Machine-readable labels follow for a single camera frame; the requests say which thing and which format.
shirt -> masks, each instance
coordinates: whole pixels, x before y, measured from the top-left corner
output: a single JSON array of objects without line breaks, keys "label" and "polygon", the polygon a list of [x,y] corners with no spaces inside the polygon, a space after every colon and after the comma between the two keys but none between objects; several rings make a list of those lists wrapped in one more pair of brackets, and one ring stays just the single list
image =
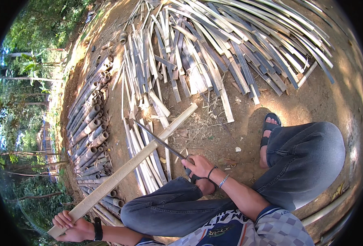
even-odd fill
[{"label": "shirt", "polygon": [[[137,246],[164,245],[143,238]],[[271,205],[255,223],[238,209],[216,215],[201,228],[169,246],[314,246],[302,222],[288,210]]]}]

black wristband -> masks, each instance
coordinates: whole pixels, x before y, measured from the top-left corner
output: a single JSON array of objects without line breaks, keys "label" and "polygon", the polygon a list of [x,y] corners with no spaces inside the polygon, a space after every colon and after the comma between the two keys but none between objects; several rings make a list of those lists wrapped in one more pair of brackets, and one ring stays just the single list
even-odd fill
[{"label": "black wristband", "polygon": [[102,241],[101,219],[99,217],[95,217],[93,225],[94,225],[94,231],[95,231],[94,241]]},{"label": "black wristband", "polygon": [[210,170],[210,172],[208,172],[208,175],[207,175],[207,179],[209,180],[209,177],[210,177],[210,174],[211,174],[211,172],[214,170],[214,169],[216,169],[217,168],[217,166],[214,166],[211,170]]}]

braided bracelet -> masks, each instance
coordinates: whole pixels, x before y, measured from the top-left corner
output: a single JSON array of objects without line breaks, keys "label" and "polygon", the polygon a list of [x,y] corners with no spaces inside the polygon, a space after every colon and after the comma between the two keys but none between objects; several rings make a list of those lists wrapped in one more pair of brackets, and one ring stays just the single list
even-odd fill
[{"label": "braided bracelet", "polygon": [[224,184],[225,180],[227,180],[229,177],[229,174],[221,181],[221,183],[219,184],[218,188],[221,188],[221,186]]},{"label": "braided bracelet", "polygon": [[216,168],[217,168],[217,166],[214,166],[214,167],[210,170],[210,172],[208,172],[207,179],[209,179],[211,172],[212,172],[214,169],[216,169]]}]

jeans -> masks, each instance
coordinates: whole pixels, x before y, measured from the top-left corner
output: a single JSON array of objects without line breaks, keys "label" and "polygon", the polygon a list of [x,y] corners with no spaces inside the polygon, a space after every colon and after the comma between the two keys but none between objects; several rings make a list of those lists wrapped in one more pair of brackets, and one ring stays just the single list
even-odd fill
[{"label": "jeans", "polygon": [[[335,125],[314,122],[275,128],[266,157],[269,169],[252,189],[271,204],[293,211],[332,184],[343,167],[345,148]],[[217,214],[237,208],[229,198],[197,201],[201,197],[196,185],[178,177],[125,204],[121,219],[125,226],[143,234],[184,237]]]}]

black watch strap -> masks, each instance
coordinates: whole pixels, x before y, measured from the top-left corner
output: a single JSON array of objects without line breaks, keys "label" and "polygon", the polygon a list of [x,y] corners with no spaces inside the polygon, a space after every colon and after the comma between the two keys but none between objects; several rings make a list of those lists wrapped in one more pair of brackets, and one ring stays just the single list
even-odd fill
[{"label": "black watch strap", "polygon": [[94,241],[101,241],[102,240],[101,219],[99,217],[95,217],[93,225],[94,225],[94,231],[95,231]]}]

